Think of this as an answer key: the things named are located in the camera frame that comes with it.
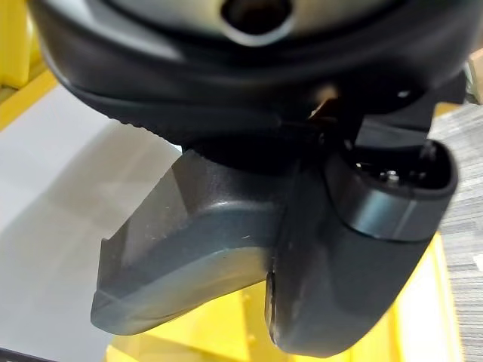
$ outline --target gray fabric surface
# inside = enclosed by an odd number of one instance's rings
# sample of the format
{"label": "gray fabric surface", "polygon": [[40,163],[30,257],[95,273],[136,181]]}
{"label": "gray fabric surface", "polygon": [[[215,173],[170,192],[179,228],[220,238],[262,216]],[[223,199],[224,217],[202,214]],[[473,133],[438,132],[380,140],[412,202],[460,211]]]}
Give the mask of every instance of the gray fabric surface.
{"label": "gray fabric surface", "polygon": [[441,225],[467,362],[483,361],[483,106],[465,105],[433,123],[460,165],[460,186]]}

